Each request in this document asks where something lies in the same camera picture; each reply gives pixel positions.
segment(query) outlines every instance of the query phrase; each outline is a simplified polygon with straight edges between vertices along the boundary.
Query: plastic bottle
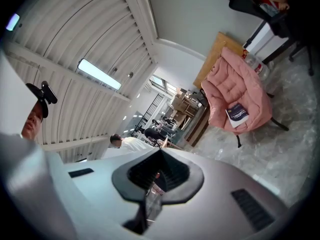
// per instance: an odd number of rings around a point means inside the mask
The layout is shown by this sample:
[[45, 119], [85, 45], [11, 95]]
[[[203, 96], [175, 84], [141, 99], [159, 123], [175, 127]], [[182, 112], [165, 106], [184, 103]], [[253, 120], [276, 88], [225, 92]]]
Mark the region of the plastic bottle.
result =
[[256, 56], [247, 53], [243, 54], [244, 61], [258, 74], [260, 80], [263, 82], [270, 74], [270, 69], [263, 64]]

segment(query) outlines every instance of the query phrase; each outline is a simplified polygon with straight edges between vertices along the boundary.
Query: person's hand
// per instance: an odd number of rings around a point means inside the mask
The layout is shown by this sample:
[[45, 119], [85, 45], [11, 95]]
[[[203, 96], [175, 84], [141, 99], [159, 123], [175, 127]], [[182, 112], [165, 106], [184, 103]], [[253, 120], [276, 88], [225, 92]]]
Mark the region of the person's hand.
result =
[[279, 11], [288, 10], [289, 8], [290, 6], [286, 2], [279, 2]]

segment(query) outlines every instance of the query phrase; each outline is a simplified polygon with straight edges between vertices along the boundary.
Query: chair leg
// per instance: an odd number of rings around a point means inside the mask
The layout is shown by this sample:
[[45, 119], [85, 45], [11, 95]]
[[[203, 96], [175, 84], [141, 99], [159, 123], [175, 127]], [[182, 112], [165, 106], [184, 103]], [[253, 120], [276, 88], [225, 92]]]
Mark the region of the chair leg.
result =
[[268, 95], [269, 98], [271, 98], [271, 99], [274, 97], [274, 95], [273, 95], [273, 94], [270, 94], [270, 93], [266, 93], [266, 95]]
[[236, 135], [236, 139], [238, 140], [238, 148], [240, 148], [241, 147], [241, 143], [240, 143], [239, 135]]
[[275, 123], [277, 126], [279, 126], [282, 130], [285, 130], [285, 131], [289, 131], [289, 128], [286, 127], [285, 125], [279, 123], [277, 120], [275, 120], [273, 117], [271, 117], [271, 121], [273, 123]]
[[312, 57], [311, 57], [310, 45], [307, 45], [306, 48], [308, 50], [308, 57], [309, 57], [309, 63], [310, 63], [310, 67], [309, 67], [308, 73], [309, 73], [309, 76], [312, 77], [314, 75], [314, 69], [312, 67]]
[[303, 47], [305, 47], [305, 45], [303, 45], [301, 42], [298, 42], [296, 44], [296, 47], [294, 48], [294, 50], [289, 54], [289, 61], [293, 62], [294, 58], [293, 56], [299, 52]]

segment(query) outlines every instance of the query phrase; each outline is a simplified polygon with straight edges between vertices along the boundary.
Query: book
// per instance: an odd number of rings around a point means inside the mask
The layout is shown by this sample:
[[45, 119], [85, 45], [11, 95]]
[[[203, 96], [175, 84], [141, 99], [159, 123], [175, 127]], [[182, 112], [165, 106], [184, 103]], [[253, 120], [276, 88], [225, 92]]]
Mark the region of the book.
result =
[[239, 103], [235, 104], [231, 108], [226, 109], [225, 112], [233, 128], [236, 128], [237, 126], [243, 124], [245, 121], [249, 119], [247, 111]]

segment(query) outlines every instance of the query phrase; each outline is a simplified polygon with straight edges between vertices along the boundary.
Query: black hair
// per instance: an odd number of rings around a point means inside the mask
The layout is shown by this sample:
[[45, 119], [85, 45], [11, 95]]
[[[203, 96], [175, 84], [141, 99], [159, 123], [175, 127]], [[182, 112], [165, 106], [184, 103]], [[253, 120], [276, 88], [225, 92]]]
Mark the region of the black hair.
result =
[[112, 134], [110, 136], [110, 142], [121, 141], [121, 136], [119, 134]]

